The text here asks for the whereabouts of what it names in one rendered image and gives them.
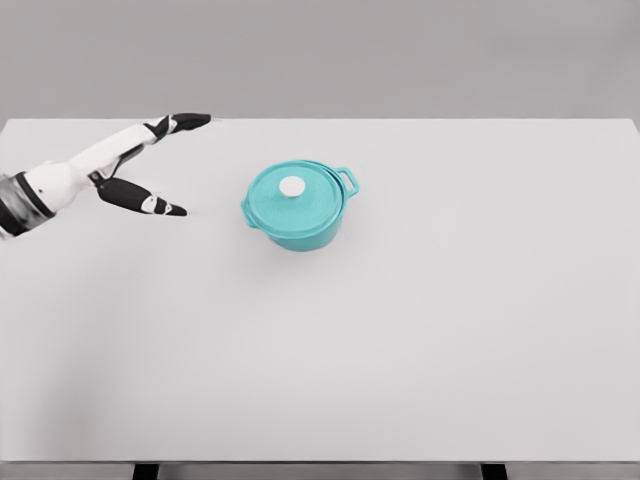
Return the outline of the teal pot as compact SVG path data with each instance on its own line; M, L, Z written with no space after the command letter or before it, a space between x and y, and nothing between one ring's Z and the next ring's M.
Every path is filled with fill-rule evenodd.
M314 235L308 235L308 236L304 236L302 238L282 238L282 237L278 237L278 236L272 236L269 235L265 232L263 232L262 230L255 228L253 226L250 225L250 223L248 222L247 217L245 216L245 214L242 213L245 217L246 223L254 228L257 229L261 232L263 232L267 237L270 238L271 241L273 241L274 243L276 243L277 245L288 249L288 250L292 250L292 251L299 251L299 252L305 252L305 251L311 251L311 250L316 250L319 248L322 248L324 246L326 246L327 244L329 244L337 235L338 230L341 226L342 220L343 220L343 216L346 210L346 206L348 203L349 198L351 198L352 196L354 196L355 194L357 194L360 190L360 186L358 181L356 180L353 172L346 168L346 167L329 167L325 164L322 164L320 162L316 162L316 161L311 161L311 160L305 160L305 161L309 161L309 162L313 162L313 163L318 163L320 165L323 165L325 167L327 167L329 169L329 171L331 173L333 173L337 179L339 179L342 184L343 184L343 190L344 190L344 194L343 194L343 206L341 211L338 214L338 217L331 223L329 224L326 228L322 229L321 231L319 231L318 233L314 234Z

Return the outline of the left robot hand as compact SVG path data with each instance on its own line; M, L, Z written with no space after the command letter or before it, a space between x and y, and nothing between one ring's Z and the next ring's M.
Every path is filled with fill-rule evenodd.
M186 209L172 204L148 189L118 178L116 172L145 148L165 137L209 124L203 113L168 114L129 126L74 156L69 165L80 178L93 185L99 198L111 205L145 214L185 217Z

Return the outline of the teal pot lid white knob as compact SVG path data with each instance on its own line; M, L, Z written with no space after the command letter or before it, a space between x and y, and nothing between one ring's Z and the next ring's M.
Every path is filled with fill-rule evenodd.
M282 238L326 228L343 206L343 184L329 169L305 160L274 164L251 182L241 204L251 226Z

